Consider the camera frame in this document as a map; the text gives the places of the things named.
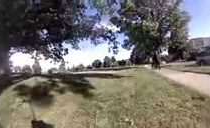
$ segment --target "blue sky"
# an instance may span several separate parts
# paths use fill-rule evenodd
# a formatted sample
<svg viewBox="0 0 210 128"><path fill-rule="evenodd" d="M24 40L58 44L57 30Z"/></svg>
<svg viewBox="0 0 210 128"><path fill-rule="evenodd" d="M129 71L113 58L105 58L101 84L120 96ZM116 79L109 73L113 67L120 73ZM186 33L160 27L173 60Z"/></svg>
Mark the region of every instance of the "blue sky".
<svg viewBox="0 0 210 128"><path fill-rule="evenodd" d="M189 35L190 38L195 37L209 37L210 36L210 0L184 0L184 10L188 11L191 16L189 23ZM107 18L103 18L103 24L106 25ZM89 65L95 59L103 60L105 56L112 56L112 53L108 52L108 45L106 43L95 47L88 41L80 43L81 50L70 50L69 55L65 56L65 60L69 62L68 67L73 65L79 65L80 63ZM131 51L119 48L119 53L115 55L116 59L128 59ZM29 55L17 53L11 57L15 66L23 66L25 64L32 65L33 60ZM51 64L49 61L42 60L40 62L44 71L51 67L58 67L59 64Z"/></svg>
<svg viewBox="0 0 210 128"><path fill-rule="evenodd" d="M210 36L210 0L184 0L183 7L189 12L190 38Z"/></svg>

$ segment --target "concrete path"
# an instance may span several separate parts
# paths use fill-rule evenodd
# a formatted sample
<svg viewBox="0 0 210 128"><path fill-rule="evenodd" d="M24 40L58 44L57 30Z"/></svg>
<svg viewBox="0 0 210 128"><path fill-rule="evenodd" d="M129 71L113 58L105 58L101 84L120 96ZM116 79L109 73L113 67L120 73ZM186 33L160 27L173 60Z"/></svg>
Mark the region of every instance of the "concrete path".
<svg viewBox="0 0 210 128"><path fill-rule="evenodd" d="M156 73L177 83L188 86L200 93L210 96L210 75L173 71L168 69L154 70Z"/></svg>

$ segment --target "tree canopy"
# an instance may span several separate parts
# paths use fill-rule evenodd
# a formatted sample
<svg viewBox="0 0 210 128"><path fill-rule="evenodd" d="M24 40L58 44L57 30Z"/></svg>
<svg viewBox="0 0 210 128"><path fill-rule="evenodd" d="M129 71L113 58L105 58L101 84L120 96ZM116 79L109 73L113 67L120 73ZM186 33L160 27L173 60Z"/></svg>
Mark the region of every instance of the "tree canopy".
<svg viewBox="0 0 210 128"><path fill-rule="evenodd" d="M187 40L187 12L180 9L181 0L166 1L135 0L119 10L111 22L120 28L128 39L123 43L126 49L139 49L145 54L160 51Z"/></svg>
<svg viewBox="0 0 210 128"><path fill-rule="evenodd" d="M96 43L100 13L87 14L86 9L79 0L0 0L0 66L9 67L11 49L62 61L68 54L64 43L75 49L83 39Z"/></svg>

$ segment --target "grass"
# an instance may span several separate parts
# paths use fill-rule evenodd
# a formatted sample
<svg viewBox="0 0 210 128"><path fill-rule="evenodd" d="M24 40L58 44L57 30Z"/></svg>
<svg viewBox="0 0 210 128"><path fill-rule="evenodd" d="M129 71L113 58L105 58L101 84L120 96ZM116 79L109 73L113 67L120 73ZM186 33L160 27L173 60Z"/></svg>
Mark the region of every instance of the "grass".
<svg viewBox="0 0 210 128"><path fill-rule="evenodd" d="M210 127L209 97L144 68L117 74L37 77L15 84L0 95L1 125L29 128L36 116L54 128ZM45 104L45 97L50 102Z"/></svg>
<svg viewBox="0 0 210 128"><path fill-rule="evenodd" d="M171 65L166 66L166 69L182 71L182 72L192 72L192 73L199 73L199 74L207 74L210 75L210 66L196 66L196 65Z"/></svg>

